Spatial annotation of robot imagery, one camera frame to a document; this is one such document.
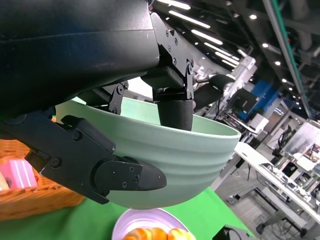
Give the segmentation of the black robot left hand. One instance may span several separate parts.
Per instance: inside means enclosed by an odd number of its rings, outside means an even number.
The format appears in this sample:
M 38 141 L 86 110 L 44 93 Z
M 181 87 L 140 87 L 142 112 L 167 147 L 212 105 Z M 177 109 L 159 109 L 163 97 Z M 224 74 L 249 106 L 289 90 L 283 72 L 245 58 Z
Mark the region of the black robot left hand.
M 3 0 L 0 3 L 0 137 L 29 147 L 44 177 L 97 203 L 110 191 L 167 185 L 157 167 L 115 155 L 84 118 L 52 121 L 74 97 L 108 104 L 108 86 L 136 77 L 152 87 L 163 126 L 193 122 L 193 57 L 150 0 Z

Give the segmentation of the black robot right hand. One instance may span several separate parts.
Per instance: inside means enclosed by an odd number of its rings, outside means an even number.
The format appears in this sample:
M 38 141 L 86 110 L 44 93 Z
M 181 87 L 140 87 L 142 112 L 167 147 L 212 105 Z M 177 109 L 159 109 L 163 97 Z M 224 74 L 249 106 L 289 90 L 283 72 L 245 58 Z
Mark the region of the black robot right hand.
M 225 225 L 212 237 L 212 240 L 254 240 L 254 238 L 243 229 Z

